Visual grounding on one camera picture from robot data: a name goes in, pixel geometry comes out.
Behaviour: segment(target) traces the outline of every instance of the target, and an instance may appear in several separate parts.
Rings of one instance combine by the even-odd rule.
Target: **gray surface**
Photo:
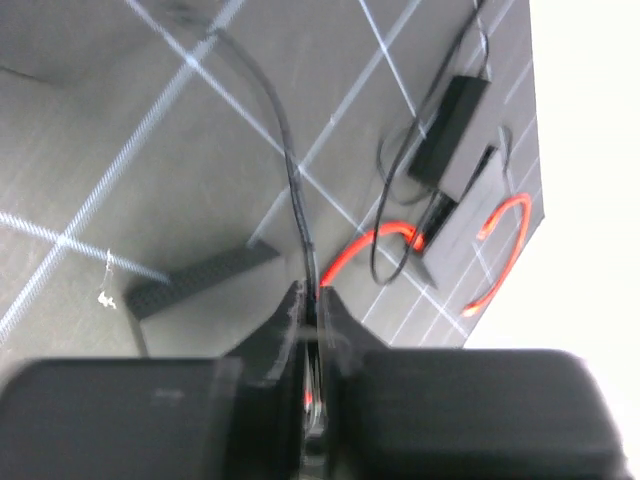
[[[220,15],[273,79],[326,267],[368,227],[381,187],[380,135],[408,124],[472,0],[188,3]],[[264,98],[215,47],[197,50],[201,63],[191,69],[181,49],[196,48],[198,37],[164,15],[161,2],[141,1],[157,22],[151,26],[131,5],[0,6],[0,65],[39,79],[0,71],[0,312],[2,326],[15,324],[0,347],[7,368],[41,355],[137,354],[120,293],[140,281],[140,266],[163,273],[261,237],[286,254],[292,278],[301,274]],[[468,138],[498,145],[498,125],[513,130],[510,188],[536,196],[532,233],[544,214],[528,2],[489,1],[482,21],[493,85]],[[481,59],[472,32],[456,72],[475,73]],[[473,142],[462,147],[477,149]],[[389,205],[385,216],[415,221],[420,207]],[[459,346],[480,316],[458,313],[504,266],[516,217],[503,217],[476,246],[480,255],[460,253],[468,268],[452,291],[424,289],[411,269],[380,289],[364,258],[336,287],[354,315],[394,345]],[[397,244],[387,248],[397,258]],[[104,282],[107,251],[119,257]],[[117,310],[97,302],[103,289]]]

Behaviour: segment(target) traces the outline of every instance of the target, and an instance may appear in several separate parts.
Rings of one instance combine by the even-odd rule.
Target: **red wire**
[[[527,230],[529,229],[529,221],[531,220],[531,197],[527,193],[519,193],[518,195],[514,195],[510,199],[506,200],[502,205],[500,205],[496,209],[496,211],[493,212],[487,219],[484,226],[478,233],[477,238],[478,240],[485,240],[491,234],[491,232],[493,232],[493,229],[498,224],[498,221],[500,220],[504,212],[512,207],[515,207],[516,205],[522,205],[522,222],[520,223],[518,240],[513,247],[513,251],[511,252],[511,256],[509,257],[507,266],[502,271],[502,274],[500,275],[498,281],[493,285],[493,287],[491,287],[491,290],[489,290],[489,292],[485,296],[469,303],[466,307],[464,307],[464,310],[462,310],[463,317],[471,317],[475,315],[479,310],[486,307],[487,304],[491,300],[493,300],[493,297],[496,296],[498,290],[500,290],[500,287],[502,287],[502,284],[506,280],[507,276],[509,276],[511,269],[518,259],[518,255],[524,247],[524,242],[527,238]]]
[[[411,245],[411,241],[413,240],[414,235],[416,235],[416,227],[406,222],[388,222],[380,225],[378,235],[390,235],[394,233],[401,234],[405,238],[407,244]],[[327,273],[324,274],[324,277],[322,277],[320,287],[329,286],[340,270],[342,270],[342,268],[363,248],[371,245],[371,243],[373,243],[373,230],[366,232],[340,254],[336,261],[333,262],[333,265],[329,267]],[[424,248],[424,244],[424,237],[422,234],[419,234],[413,248],[416,250],[422,250]]]
[[[527,230],[529,229],[529,221],[531,220],[531,197],[526,193],[519,193],[517,195],[514,195],[513,197],[502,203],[502,205],[500,205],[487,219],[480,232],[478,232],[477,238],[481,241],[486,240],[486,238],[495,229],[504,212],[517,205],[522,205],[522,222],[520,224],[520,232],[518,233],[516,245],[511,252],[511,256],[509,257],[507,266],[502,271],[502,274],[500,275],[498,281],[491,287],[491,290],[489,290],[486,295],[478,300],[469,303],[464,307],[464,309],[462,310],[463,317],[471,317],[475,315],[476,313],[478,313],[478,311],[486,307],[491,300],[493,300],[493,298],[500,290],[500,287],[502,287],[502,284],[506,280],[507,276],[509,276],[511,269],[518,259],[518,255],[524,247],[524,242],[527,238]],[[411,241],[413,240],[414,235],[416,235],[416,227],[406,222],[384,223],[380,226],[378,235],[384,236],[395,233],[401,234],[405,238],[407,244],[411,245]],[[371,245],[371,243],[373,243],[373,230],[369,230],[368,232],[366,232],[340,254],[336,261],[331,265],[331,267],[329,267],[327,273],[324,274],[324,277],[322,277],[320,287],[329,286],[333,282],[336,275],[338,275],[340,270],[342,270],[342,268],[363,248]],[[424,246],[424,236],[422,234],[419,234],[418,238],[416,239],[414,248],[419,251],[422,250]]]

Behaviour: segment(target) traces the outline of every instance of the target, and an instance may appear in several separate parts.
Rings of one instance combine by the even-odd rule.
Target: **black power adapter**
[[[487,80],[478,77],[452,78],[436,120],[409,166],[411,178],[441,191],[454,202],[462,199],[480,161],[461,158],[455,151],[488,85]]]

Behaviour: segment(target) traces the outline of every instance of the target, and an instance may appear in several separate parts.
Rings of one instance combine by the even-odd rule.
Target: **white background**
[[[584,358],[640,476],[640,1],[530,3],[546,219],[468,346]]]

